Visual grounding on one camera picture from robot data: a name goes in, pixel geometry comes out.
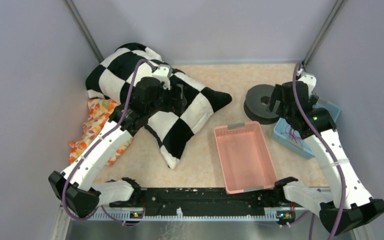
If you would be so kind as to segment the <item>dark grey cable spool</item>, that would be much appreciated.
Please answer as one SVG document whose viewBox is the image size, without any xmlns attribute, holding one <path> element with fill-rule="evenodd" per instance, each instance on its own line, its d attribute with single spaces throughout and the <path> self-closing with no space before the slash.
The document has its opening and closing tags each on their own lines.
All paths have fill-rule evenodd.
<svg viewBox="0 0 384 240">
<path fill-rule="evenodd" d="M 270 97 L 275 87 L 269 84 L 258 84 L 251 87 L 245 96 L 243 109 L 246 116 L 261 125 L 271 125 L 279 120 L 275 113 L 267 111 Z"/>
</svg>

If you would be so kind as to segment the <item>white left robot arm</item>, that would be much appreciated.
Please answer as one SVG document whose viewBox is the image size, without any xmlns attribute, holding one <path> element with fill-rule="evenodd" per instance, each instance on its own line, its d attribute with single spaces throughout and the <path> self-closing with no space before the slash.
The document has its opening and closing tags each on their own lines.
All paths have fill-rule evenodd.
<svg viewBox="0 0 384 240">
<path fill-rule="evenodd" d="M 48 181 L 66 213 L 75 220 L 87 220 L 98 207 L 113 202 L 136 206 L 141 194 L 134 180 L 124 177 L 101 184 L 94 180 L 119 147 L 147 125 L 153 115 L 180 114 L 186 104 L 182 83 L 167 86 L 155 77 L 143 77 L 136 85 L 130 85 L 125 103 L 113 111 L 90 146 L 62 172 L 49 175 Z"/>
</svg>

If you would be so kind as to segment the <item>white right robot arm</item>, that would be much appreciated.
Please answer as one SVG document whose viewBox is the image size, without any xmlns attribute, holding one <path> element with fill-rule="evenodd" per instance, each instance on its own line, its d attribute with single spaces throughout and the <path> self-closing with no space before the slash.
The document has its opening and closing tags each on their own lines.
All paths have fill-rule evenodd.
<svg viewBox="0 0 384 240">
<path fill-rule="evenodd" d="M 310 147 L 330 188 L 331 197 L 294 177 L 278 180 L 273 200 L 279 206 L 296 203 L 319 217 L 329 239 L 366 225 L 384 213 L 384 200 L 374 198 L 354 171 L 340 142 L 330 112 L 315 108 L 316 95 L 309 85 L 293 80 L 277 84 L 268 111 L 286 120 Z"/>
</svg>

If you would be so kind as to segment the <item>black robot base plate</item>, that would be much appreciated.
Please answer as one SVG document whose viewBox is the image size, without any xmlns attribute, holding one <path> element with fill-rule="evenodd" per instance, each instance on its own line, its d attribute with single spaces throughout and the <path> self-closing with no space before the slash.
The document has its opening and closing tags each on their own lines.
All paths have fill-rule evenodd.
<svg viewBox="0 0 384 240">
<path fill-rule="evenodd" d="M 138 208 L 146 217 L 174 216 L 181 209 L 185 217 L 259 217 L 268 209 L 296 210 L 299 205 L 280 199 L 273 189 L 228 194 L 225 188 L 142 188 L 128 201 L 116 201 L 111 208 Z"/>
</svg>

